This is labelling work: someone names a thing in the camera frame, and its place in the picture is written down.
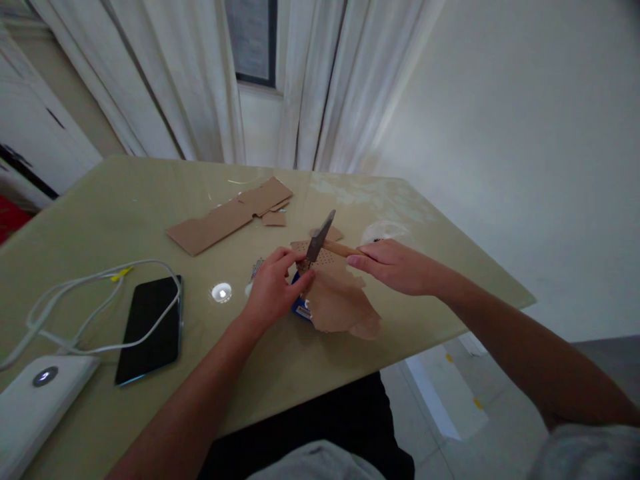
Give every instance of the left hand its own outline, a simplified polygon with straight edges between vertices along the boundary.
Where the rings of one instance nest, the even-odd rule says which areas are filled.
[[[285,280],[289,267],[304,258],[304,253],[284,247],[270,254],[255,274],[249,300],[240,317],[266,331],[286,314],[315,276],[314,270],[308,270],[292,285]]]

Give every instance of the cardboard piece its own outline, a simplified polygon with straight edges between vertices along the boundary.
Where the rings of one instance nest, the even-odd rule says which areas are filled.
[[[293,192],[286,188],[276,177],[271,177],[258,188],[242,192],[238,200],[249,206],[252,213],[261,217],[270,208],[288,199]]]
[[[236,198],[214,208],[206,217],[185,220],[168,228],[166,232],[194,257],[249,223],[254,215],[260,217],[270,208],[284,201],[289,202],[292,195],[293,192],[280,180],[271,177],[258,188],[242,192]]]
[[[312,237],[316,230],[317,229],[309,230],[309,236]],[[342,240],[344,237],[345,236],[342,234],[342,232],[332,225],[329,227],[326,240],[338,241],[338,240]]]
[[[167,230],[170,236],[192,257],[203,252],[253,219],[249,208],[232,199],[202,219],[188,219]]]
[[[278,203],[275,207],[271,207],[270,211],[280,210],[282,207],[285,207],[286,205],[288,205],[290,200],[291,200],[290,198],[283,200],[282,202]]]
[[[306,251],[309,241],[291,242],[295,251]],[[312,268],[316,276],[303,298],[309,301],[311,322],[320,331],[348,331],[371,340],[380,332],[380,315],[362,291],[365,282],[347,271],[347,260],[321,249]],[[298,265],[299,271],[305,268]]]
[[[262,224],[266,227],[286,227],[287,219],[284,212],[268,211],[262,216]]]

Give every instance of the black phone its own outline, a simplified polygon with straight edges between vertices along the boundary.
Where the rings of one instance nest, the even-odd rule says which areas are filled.
[[[180,285],[182,277],[177,276]],[[141,283],[133,291],[124,343],[144,337],[177,292],[172,277]],[[158,327],[139,345],[120,350],[115,384],[126,385],[177,360],[182,330],[182,294]]]

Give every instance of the wooden handle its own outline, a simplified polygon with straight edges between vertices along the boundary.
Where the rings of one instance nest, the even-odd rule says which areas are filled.
[[[342,243],[336,243],[331,240],[325,240],[322,248],[329,250],[330,252],[335,253],[336,255],[340,255],[341,257],[347,258],[350,255],[364,255],[367,256],[366,253],[362,253],[360,250],[352,249]]]

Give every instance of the tile floor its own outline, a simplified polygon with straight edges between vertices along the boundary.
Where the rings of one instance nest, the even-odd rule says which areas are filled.
[[[489,424],[465,442],[444,438],[405,362],[381,371],[398,444],[413,457],[416,479],[524,479],[547,431],[537,410],[486,355],[472,357],[459,340],[445,344]]]

